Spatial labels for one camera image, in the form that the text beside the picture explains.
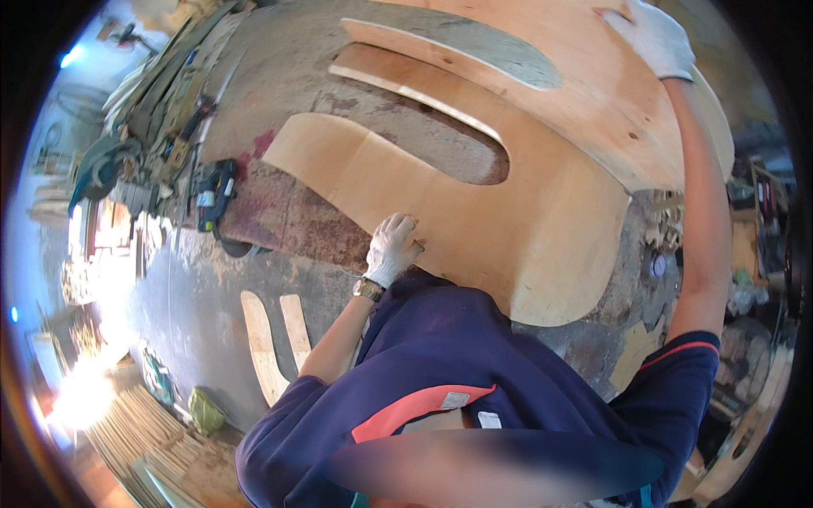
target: concrete floor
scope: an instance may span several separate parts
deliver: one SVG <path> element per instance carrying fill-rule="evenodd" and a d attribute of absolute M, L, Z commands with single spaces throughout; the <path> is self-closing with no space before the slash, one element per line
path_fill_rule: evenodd
<path fill-rule="evenodd" d="M 387 98 L 380 90 L 359 88 L 326 72 L 331 57 L 349 43 L 339 25 L 342 16 L 386 23 L 393 12 L 393 6 L 375 2 L 312 0 L 251 13 L 212 72 L 212 82 L 219 82 L 217 76 L 232 65 L 229 56 L 233 58 L 243 47 L 249 47 L 221 102 L 202 160 L 247 155 L 250 166 L 260 166 L 262 153 L 255 140 L 281 127 L 295 113 L 320 111 L 364 118 L 370 111 L 363 104 L 347 107 L 342 102 L 342 90 L 361 90 L 373 101 L 393 102 L 394 98 Z M 425 18 L 415 17 L 414 11 L 407 15 L 413 20 Z M 400 18 L 399 23 L 392 24 L 403 27 L 406 22 Z M 454 130 L 467 132 L 458 127 Z M 421 150 L 418 141 L 398 136 L 398 144 L 406 150 L 410 144 Z M 423 150 L 432 153 L 425 147 Z M 476 150 L 491 157 L 478 171 L 502 171 L 504 165 L 494 162 L 494 148 L 488 140 L 478 141 Z M 437 165 L 443 170 L 442 162 Z M 623 351 L 624 332 L 639 319 L 648 328 L 654 326 L 664 304 L 676 294 L 673 258 L 662 279 L 653 282 L 641 275 L 647 270 L 642 238 L 650 199 L 650 193 L 633 196 L 613 276 L 594 312 L 558 328 L 515 325 L 517 332 L 537 337 L 565 358 L 607 400 L 615 395 L 609 377 Z M 265 304 L 280 368 L 292 380 L 296 370 L 279 296 L 301 296 L 307 330 L 315 344 L 349 300 L 354 274 L 278 252 L 232 259 L 211 235 L 192 230 L 183 231 L 177 247 L 172 250 L 165 245 L 158 251 L 146 278 L 123 295 L 128 326 L 137 333 L 132 346 L 137 349 L 137 338 L 142 338 L 169 369 L 184 399 L 192 387 L 202 386 L 226 411 L 228 421 L 246 431 L 267 405 L 250 359 L 240 292 L 253 291 Z"/>

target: bright light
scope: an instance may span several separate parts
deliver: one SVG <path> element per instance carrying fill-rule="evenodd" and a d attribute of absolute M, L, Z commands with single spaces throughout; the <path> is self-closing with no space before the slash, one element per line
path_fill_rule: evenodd
<path fill-rule="evenodd" d="M 85 51 L 80 46 L 73 46 L 70 53 L 62 57 L 62 62 L 59 62 L 59 68 L 64 69 L 79 59 Z"/>
<path fill-rule="evenodd" d="M 66 427 L 85 430 L 105 415 L 113 397 L 103 371 L 92 362 L 79 361 L 59 388 L 54 414 Z"/>

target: curved plywood piece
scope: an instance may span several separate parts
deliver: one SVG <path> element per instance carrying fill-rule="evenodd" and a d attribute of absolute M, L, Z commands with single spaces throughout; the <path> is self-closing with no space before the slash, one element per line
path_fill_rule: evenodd
<path fill-rule="evenodd" d="M 471 80 L 532 113 L 607 169 L 630 192 L 684 188 L 680 132 L 663 86 L 632 48 L 593 12 L 623 0 L 377 0 L 461 15 L 501 29 L 543 53 L 563 78 L 528 87 L 454 48 L 381 25 L 344 22 L 354 41 L 393 50 Z M 693 70 L 723 174 L 733 141 L 722 107 Z"/>
<path fill-rule="evenodd" d="M 265 402 L 273 406 L 280 395 L 288 388 L 288 380 L 283 377 L 276 364 L 274 341 L 271 337 L 271 325 L 268 314 L 259 297 L 251 291 L 240 293 L 243 304 L 243 315 L 246 317 L 246 328 L 249 332 L 249 349 L 251 362 L 257 372 L 259 387 L 263 390 Z"/>
<path fill-rule="evenodd" d="M 493 136 L 511 162 L 498 185 L 455 180 L 383 137 L 331 115 L 292 116 L 263 161 L 372 233 L 395 211 L 420 220 L 424 270 L 484 290 L 513 320 L 558 326 L 590 312 L 618 250 L 628 195 L 527 112 L 426 63 L 370 46 L 330 72 L 429 104 Z"/>

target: gloved hand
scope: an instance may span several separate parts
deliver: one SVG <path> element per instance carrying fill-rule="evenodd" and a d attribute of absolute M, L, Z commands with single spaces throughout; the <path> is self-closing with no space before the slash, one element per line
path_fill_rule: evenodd
<path fill-rule="evenodd" d="M 409 215 L 395 213 L 384 219 L 372 234 L 364 276 L 384 289 L 395 282 L 418 254 L 424 252 L 423 243 L 407 243 L 407 237 L 414 229 L 415 221 Z"/>
<path fill-rule="evenodd" d="M 669 14 L 641 0 L 627 0 L 632 21 L 616 11 L 601 9 L 600 14 L 633 50 L 659 80 L 680 77 L 691 81 L 689 69 L 694 53 L 686 31 Z"/>

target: sawdust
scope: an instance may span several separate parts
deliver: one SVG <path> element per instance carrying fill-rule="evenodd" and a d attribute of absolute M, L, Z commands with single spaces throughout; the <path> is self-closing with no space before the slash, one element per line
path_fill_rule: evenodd
<path fill-rule="evenodd" d="M 172 233 L 172 242 L 175 242 L 176 233 Z M 247 257 L 232 258 L 225 253 L 220 243 L 210 233 L 200 233 L 192 229 L 182 229 L 180 242 L 176 249 L 176 258 L 179 259 L 185 271 L 195 270 L 198 274 L 198 284 L 203 283 L 205 270 L 212 270 L 217 277 L 218 287 L 223 286 L 226 274 L 242 275 L 246 268 Z"/>

